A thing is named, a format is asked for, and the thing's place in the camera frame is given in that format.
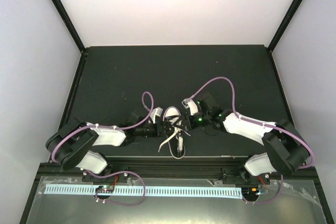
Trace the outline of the white shoelace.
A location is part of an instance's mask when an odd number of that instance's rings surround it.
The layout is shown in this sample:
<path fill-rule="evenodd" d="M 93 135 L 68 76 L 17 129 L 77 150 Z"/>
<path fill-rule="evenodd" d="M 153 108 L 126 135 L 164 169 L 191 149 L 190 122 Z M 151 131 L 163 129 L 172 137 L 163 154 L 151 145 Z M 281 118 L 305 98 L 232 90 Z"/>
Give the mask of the white shoelace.
<path fill-rule="evenodd" d="M 174 127 L 174 133 L 169 135 L 166 140 L 164 140 L 160 145 L 158 149 L 158 153 L 160 152 L 161 148 L 168 144 L 170 153 L 172 157 L 175 159 L 181 159 L 185 155 L 185 147 L 184 147 L 184 139 L 183 139 L 183 133 L 185 133 L 187 136 L 191 136 L 186 130 L 182 127 L 182 119 L 181 116 L 168 116 L 167 120 L 172 124 Z M 177 140 L 177 156 L 175 156 L 172 152 L 172 148 L 170 146 L 171 140 Z"/>

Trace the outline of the black white sneaker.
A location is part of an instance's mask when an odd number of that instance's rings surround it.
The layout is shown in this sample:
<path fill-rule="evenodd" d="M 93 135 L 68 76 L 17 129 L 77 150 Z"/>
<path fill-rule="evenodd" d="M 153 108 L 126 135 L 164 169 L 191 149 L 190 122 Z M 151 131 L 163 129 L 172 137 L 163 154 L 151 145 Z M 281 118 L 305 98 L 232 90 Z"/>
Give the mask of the black white sneaker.
<path fill-rule="evenodd" d="M 167 137 L 160 147 L 167 144 L 171 156 L 174 159 L 182 159 L 185 154 L 185 146 L 183 143 L 181 113 L 178 108 L 174 106 L 168 107 L 163 114 L 163 121 L 169 122 L 172 127 L 172 134 Z"/>

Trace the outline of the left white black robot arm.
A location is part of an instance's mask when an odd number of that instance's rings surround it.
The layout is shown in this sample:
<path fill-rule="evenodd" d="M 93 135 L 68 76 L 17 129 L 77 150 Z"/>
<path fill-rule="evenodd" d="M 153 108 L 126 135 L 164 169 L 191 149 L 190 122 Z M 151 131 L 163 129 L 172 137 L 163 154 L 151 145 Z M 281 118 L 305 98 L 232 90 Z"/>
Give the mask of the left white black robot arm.
<path fill-rule="evenodd" d="M 113 169 L 102 152 L 94 152 L 93 147 L 123 147 L 132 144 L 137 136 L 164 137 L 163 146 L 177 134 L 169 119 L 160 120 L 162 108 L 153 109 L 149 117 L 134 111 L 128 120 L 120 125 L 102 126 L 82 122 L 75 118 L 46 142 L 51 160 L 64 170 L 80 168 L 89 170 L 102 182 L 108 181 Z"/>

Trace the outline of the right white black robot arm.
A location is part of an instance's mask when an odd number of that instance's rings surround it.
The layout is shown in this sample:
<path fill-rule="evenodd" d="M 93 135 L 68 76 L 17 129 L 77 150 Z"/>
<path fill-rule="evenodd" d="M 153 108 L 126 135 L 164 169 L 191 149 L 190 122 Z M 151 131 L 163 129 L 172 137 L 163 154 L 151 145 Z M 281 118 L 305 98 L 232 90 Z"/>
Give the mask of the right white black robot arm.
<path fill-rule="evenodd" d="M 223 110 L 208 93 L 199 100 L 186 98 L 182 104 L 188 110 L 182 117 L 186 130 L 210 125 L 216 130 L 248 138 L 265 148 L 264 153 L 251 156 L 238 171 L 239 179 L 245 184 L 266 173 L 292 175 L 311 158 L 309 146 L 287 120 L 265 122 Z"/>

